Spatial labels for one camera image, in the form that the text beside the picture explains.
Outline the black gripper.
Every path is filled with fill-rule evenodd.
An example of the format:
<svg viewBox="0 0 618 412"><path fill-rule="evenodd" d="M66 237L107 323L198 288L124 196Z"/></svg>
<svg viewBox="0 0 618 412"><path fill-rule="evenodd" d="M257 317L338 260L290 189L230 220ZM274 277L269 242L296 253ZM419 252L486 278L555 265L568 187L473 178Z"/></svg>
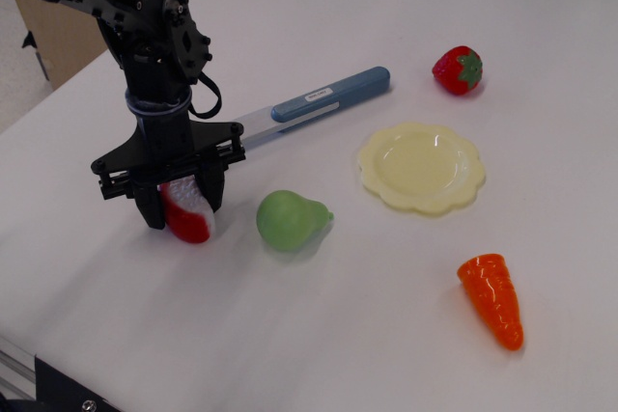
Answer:
<svg viewBox="0 0 618 412"><path fill-rule="evenodd" d="M158 186L194 177L213 212L222 205L225 172L245 159L240 123L191 120L186 113L140 118L133 135L95 160L104 199L133 198L149 228L163 230L165 215Z"/></svg>

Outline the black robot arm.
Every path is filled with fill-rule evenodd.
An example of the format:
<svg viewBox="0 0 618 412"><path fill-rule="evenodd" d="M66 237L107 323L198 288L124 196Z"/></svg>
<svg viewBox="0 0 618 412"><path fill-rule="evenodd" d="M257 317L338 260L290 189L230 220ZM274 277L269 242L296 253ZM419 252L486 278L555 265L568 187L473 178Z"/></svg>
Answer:
<svg viewBox="0 0 618 412"><path fill-rule="evenodd" d="M126 79L133 135L92 163L105 199L132 199L147 225L165 225L163 184L193 178L212 209L221 206L225 173L242 161L241 124L220 123L216 110L198 112L196 84L213 87L204 73L210 39L191 17L188 0L43 0L92 16Z"/></svg>

